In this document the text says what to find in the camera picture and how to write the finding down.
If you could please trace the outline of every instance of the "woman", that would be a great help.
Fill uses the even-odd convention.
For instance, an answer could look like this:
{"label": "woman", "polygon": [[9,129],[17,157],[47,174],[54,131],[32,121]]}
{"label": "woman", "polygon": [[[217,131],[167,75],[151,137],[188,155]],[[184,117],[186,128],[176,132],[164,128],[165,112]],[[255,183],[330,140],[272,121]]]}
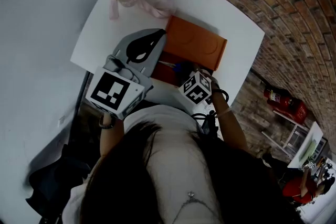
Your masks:
{"label": "woman", "polygon": [[335,182],[334,177],[322,181],[324,168],[320,171],[317,183],[315,183],[311,179],[311,169],[309,168],[305,168],[304,173],[298,169],[289,169],[287,168],[288,164],[273,158],[269,152],[265,153],[262,158],[272,167],[275,175],[285,181],[282,194],[298,203],[297,206],[305,205],[317,196],[326,194]]}
{"label": "woman", "polygon": [[[64,224],[303,223],[248,153],[222,94],[212,99],[225,142],[165,105],[103,129],[101,159],[89,181],[72,189]],[[103,125],[110,123],[105,114]]]}

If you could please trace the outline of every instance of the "orange box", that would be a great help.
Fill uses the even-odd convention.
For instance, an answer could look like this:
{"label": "orange box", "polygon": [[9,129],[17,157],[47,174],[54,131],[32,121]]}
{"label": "orange box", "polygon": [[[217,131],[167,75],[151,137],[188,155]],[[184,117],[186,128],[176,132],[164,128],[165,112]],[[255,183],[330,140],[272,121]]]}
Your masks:
{"label": "orange box", "polygon": [[166,32],[163,51],[217,70],[227,43],[225,38],[175,16],[171,17]]}

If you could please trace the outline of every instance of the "white wall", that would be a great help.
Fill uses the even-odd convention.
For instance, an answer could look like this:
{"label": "white wall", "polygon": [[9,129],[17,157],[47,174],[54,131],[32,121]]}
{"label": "white wall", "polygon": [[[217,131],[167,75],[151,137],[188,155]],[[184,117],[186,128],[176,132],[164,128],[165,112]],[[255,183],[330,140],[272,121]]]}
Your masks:
{"label": "white wall", "polygon": [[85,71],[69,59],[96,0],[0,0],[0,219],[38,223],[30,162],[66,123]]}
{"label": "white wall", "polygon": [[[331,163],[333,168],[336,169],[336,164],[328,159],[328,163]],[[334,174],[334,170],[328,170],[330,174]],[[307,204],[301,207],[301,215],[303,220],[307,223],[313,224],[324,224],[332,216],[336,210],[336,184],[333,184],[330,190],[324,194],[320,195],[315,199],[314,204]]]}

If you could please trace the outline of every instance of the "red fire extinguisher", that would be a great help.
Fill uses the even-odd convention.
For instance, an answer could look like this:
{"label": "red fire extinguisher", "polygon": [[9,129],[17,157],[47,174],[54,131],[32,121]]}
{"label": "red fire extinguisher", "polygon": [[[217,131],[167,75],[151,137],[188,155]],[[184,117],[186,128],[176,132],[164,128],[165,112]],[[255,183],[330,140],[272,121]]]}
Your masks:
{"label": "red fire extinguisher", "polygon": [[269,100],[279,103],[279,106],[282,108],[287,108],[292,104],[292,96],[290,94],[286,94],[287,91],[282,89],[268,89],[264,90],[264,96]]}

